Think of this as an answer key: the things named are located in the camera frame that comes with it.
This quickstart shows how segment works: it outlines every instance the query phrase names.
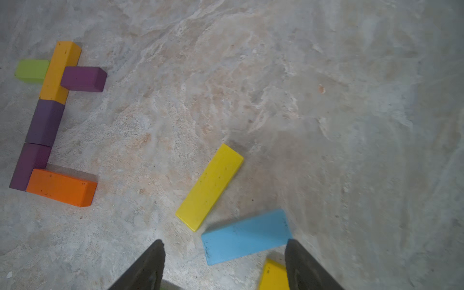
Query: concrete floor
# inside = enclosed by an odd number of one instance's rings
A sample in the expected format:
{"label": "concrete floor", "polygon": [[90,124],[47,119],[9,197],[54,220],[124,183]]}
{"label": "concrete floor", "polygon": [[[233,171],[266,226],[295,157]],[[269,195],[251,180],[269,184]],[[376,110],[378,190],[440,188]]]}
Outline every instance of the concrete floor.
{"label": "concrete floor", "polygon": [[[0,4],[0,288],[106,289],[157,238],[168,289],[256,289],[267,256],[207,266],[207,228],[281,207],[347,290],[462,289],[461,0]],[[77,208],[8,188],[40,86],[22,58],[82,47],[49,169]],[[245,162],[198,232],[175,210],[225,142]]]}

